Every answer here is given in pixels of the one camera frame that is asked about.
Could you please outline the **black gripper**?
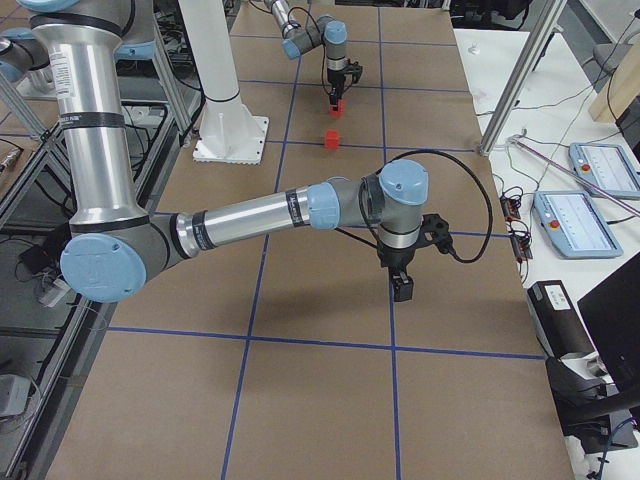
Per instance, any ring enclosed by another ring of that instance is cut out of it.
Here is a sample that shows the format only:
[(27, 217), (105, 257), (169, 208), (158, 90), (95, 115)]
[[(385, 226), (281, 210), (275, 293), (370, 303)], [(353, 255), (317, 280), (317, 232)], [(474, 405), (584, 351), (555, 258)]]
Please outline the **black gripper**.
[(357, 84), (362, 76), (363, 66), (350, 59), (329, 59), (327, 66), (327, 80), (330, 84), (329, 101), (331, 106), (343, 107), (343, 95), (346, 90), (345, 82), (348, 77), (353, 84)]
[(377, 235), (377, 256), (381, 266), (390, 269), (395, 302), (413, 298), (414, 281), (405, 270), (418, 249), (435, 245), (445, 255), (454, 250), (449, 223), (436, 213), (423, 215), (418, 227), (403, 233), (390, 230), (388, 223), (381, 223), (378, 225)]

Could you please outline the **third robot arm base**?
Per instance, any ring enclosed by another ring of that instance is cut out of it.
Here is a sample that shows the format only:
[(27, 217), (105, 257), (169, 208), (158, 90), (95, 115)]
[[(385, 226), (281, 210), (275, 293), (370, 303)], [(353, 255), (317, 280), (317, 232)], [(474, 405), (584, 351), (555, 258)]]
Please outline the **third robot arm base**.
[(26, 27), (1, 32), (1, 73), (13, 84), (27, 78), (41, 93), (54, 90), (48, 50)]

